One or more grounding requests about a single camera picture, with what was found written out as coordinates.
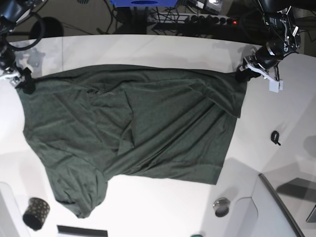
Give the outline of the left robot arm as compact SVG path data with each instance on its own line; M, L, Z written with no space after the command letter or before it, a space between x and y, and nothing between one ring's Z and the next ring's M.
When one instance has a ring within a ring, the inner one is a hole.
M244 83L262 76L269 81L269 91L283 90L283 80L279 75L279 63L288 55L297 53L301 46L299 27L291 12L292 6L286 1L256 0L255 6L262 15L263 22L271 36L253 54L243 58L237 68L235 79Z

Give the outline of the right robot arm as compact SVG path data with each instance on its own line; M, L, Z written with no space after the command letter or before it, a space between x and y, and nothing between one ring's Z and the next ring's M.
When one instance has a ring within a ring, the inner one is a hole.
M29 68L22 69L16 64L18 51L25 51L36 46L45 35L45 23L33 9L40 5L41 0L2 0L0 2L0 75L1 80L8 80L14 88L21 88L26 94L34 93L36 86ZM37 39L30 45L16 47L7 41L17 24L25 17L35 17L40 25Z

